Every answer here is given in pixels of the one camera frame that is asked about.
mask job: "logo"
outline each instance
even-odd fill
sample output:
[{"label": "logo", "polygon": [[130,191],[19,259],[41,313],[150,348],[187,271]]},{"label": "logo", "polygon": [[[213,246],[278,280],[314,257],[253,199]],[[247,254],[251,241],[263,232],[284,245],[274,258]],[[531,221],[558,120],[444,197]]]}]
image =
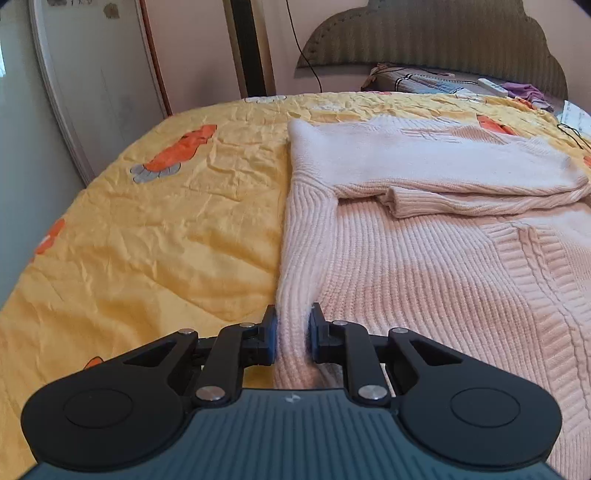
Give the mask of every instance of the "logo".
[{"label": "logo", "polygon": [[285,397],[285,401],[289,403],[297,403],[300,400],[301,397],[299,395],[296,395],[295,393],[292,393],[289,397]]}]

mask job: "ribbed knit texture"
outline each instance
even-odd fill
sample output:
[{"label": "ribbed knit texture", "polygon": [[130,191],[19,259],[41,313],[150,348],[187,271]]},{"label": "ribbed knit texture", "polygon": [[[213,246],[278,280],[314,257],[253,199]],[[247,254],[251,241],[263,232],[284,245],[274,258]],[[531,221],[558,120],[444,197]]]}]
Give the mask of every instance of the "ribbed knit texture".
[{"label": "ribbed knit texture", "polygon": [[[551,392],[563,430],[550,463],[569,480],[588,480],[591,209],[573,204],[588,193],[587,182],[539,141],[419,123],[290,126],[294,174],[277,293],[276,383],[310,388],[340,380],[335,368],[312,365],[306,351],[316,300],[328,320],[355,321],[370,333],[406,326]],[[458,128],[454,140],[439,136]],[[436,145],[437,158],[448,161],[413,168],[405,163],[410,145],[399,142],[394,155],[406,156],[390,156],[398,135],[416,142],[414,151]],[[353,148],[356,142],[371,152]],[[477,158],[465,142],[478,144]],[[509,175],[502,158],[508,144],[517,155]],[[520,160],[538,171],[522,176]],[[464,174],[462,162],[486,173]],[[380,178],[372,178],[376,172]],[[410,200],[401,198],[408,191]]]}]

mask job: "wall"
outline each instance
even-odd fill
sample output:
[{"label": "wall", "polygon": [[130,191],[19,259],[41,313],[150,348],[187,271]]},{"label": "wall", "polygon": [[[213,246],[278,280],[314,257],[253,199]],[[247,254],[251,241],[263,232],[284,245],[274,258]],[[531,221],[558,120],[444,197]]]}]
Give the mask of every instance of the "wall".
[{"label": "wall", "polygon": [[174,113],[240,98],[222,0],[146,0]]},{"label": "wall", "polygon": [[47,229],[82,188],[47,99],[27,0],[0,17],[0,306]]},{"label": "wall", "polygon": [[591,17],[573,0],[524,0],[566,75],[569,98],[591,112]]},{"label": "wall", "polygon": [[[264,0],[265,20],[277,93],[317,92],[309,70],[295,71],[300,53],[293,38],[285,0]],[[295,31],[303,47],[314,29],[326,18],[349,8],[367,5],[366,0],[291,0]],[[564,69],[570,98],[591,111],[591,17],[573,0],[524,0],[525,9],[544,29],[548,47]],[[359,90],[366,67],[317,69],[327,92]]]},{"label": "wall", "polygon": [[[275,88],[278,94],[318,92],[309,69],[295,71],[300,52],[291,31],[285,0],[263,0],[267,36],[271,50]],[[303,48],[312,32],[326,18],[349,8],[367,5],[367,0],[290,0],[295,33]],[[369,73],[366,66],[314,68],[325,92],[356,92]]]}]

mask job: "wrinkled fabric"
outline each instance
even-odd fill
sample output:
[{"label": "wrinkled fabric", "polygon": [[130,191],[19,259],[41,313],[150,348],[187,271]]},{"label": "wrinkled fabric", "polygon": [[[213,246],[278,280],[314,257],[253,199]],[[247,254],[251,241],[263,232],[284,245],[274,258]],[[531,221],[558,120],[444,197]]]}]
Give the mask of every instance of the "wrinkled fabric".
[{"label": "wrinkled fabric", "polygon": [[[42,385],[95,356],[109,359],[182,327],[212,336],[231,323],[260,321],[278,280],[288,121],[383,114],[474,125],[486,115],[518,135],[543,136],[590,171],[551,115],[494,97],[485,104],[447,95],[325,93],[240,100],[168,118],[78,195],[46,248],[31,252],[0,312],[0,479],[34,462],[19,419]],[[152,162],[204,125],[215,125],[215,133],[192,158]],[[156,163],[168,170],[148,168]],[[140,165],[148,173],[132,173]],[[137,183],[137,175],[149,181]],[[268,387],[271,377],[271,368],[250,368],[246,384]]]}]

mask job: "paper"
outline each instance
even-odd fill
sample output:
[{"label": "paper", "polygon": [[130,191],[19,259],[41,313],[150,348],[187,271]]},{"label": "paper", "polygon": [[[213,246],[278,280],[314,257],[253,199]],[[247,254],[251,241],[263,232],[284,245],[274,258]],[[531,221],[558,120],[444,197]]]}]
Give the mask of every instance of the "paper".
[{"label": "paper", "polygon": [[564,101],[561,122],[591,138],[591,115],[568,100]]}]

